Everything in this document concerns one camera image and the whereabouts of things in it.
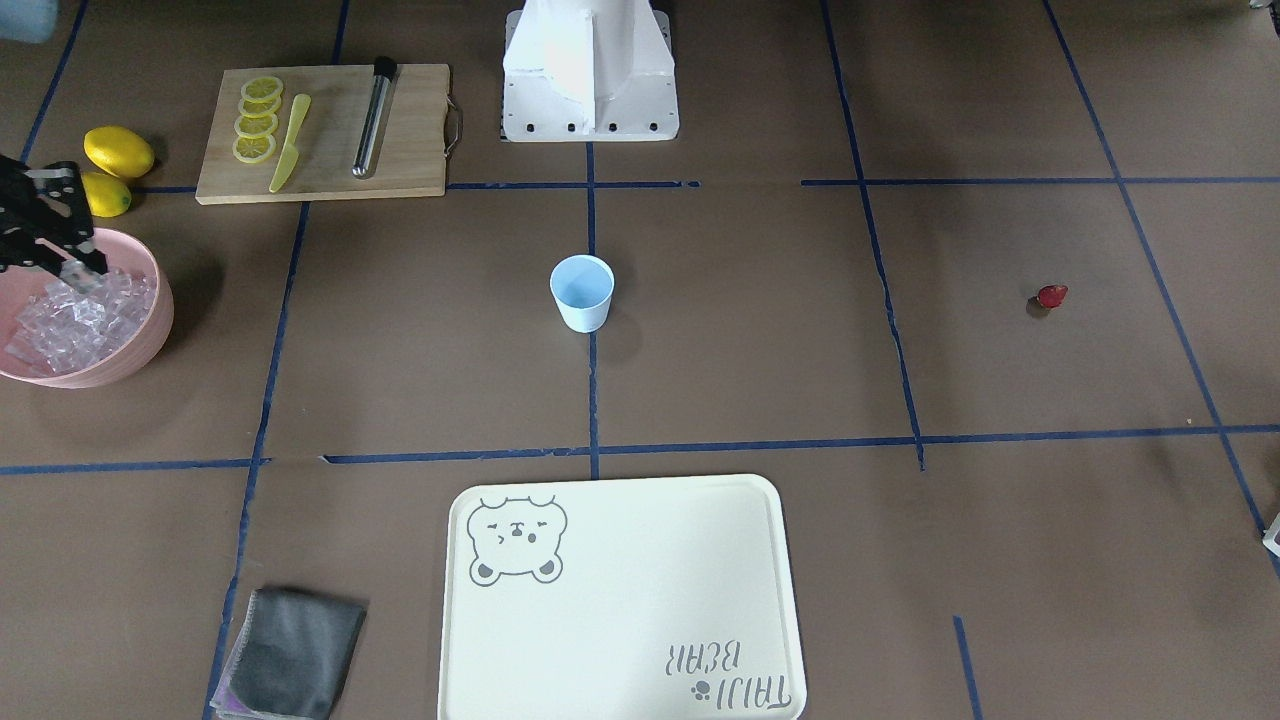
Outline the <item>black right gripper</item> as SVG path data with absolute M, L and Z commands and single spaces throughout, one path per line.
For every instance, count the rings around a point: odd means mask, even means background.
M 109 272 L 108 258 L 93 241 L 93 217 L 77 163 L 32 169 L 3 155 L 1 215 L 3 272 L 38 268 L 58 277 L 72 261 L 101 275 Z

